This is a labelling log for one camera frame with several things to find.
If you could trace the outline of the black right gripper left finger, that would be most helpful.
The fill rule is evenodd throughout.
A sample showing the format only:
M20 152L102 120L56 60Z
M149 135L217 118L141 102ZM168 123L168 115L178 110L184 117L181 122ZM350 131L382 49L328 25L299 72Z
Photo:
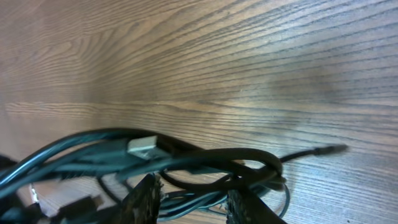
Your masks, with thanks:
M147 174L122 201L110 224L156 224L161 200L160 177Z

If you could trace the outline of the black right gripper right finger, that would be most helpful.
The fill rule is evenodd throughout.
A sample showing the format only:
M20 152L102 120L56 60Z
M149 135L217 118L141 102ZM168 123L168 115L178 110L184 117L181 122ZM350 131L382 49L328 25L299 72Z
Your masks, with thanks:
M227 224L287 224L247 188L229 190Z

